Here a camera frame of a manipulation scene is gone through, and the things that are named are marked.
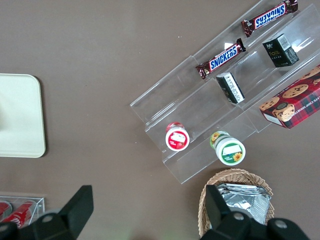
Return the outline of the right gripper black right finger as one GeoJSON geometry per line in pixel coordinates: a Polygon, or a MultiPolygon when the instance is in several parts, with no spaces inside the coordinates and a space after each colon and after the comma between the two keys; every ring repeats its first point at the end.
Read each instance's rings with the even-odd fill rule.
{"type": "Polygon", "coordinates": [[[215,185],[206,186],[206,212],[212,228],[206,240],[307,240],[293,221],[272,218],[263,225],[239,211],[231,211],[215,185]]]}

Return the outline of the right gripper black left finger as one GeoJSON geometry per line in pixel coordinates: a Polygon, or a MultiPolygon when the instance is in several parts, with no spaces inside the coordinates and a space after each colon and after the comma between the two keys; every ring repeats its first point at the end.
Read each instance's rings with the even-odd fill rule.
{"type": "Polygon", "coordinates": [[[83,185],[58,213],[47,213],[21,229],[0,224],[2,240],[76,240],[94,211],[93,188],[83,185]]]}

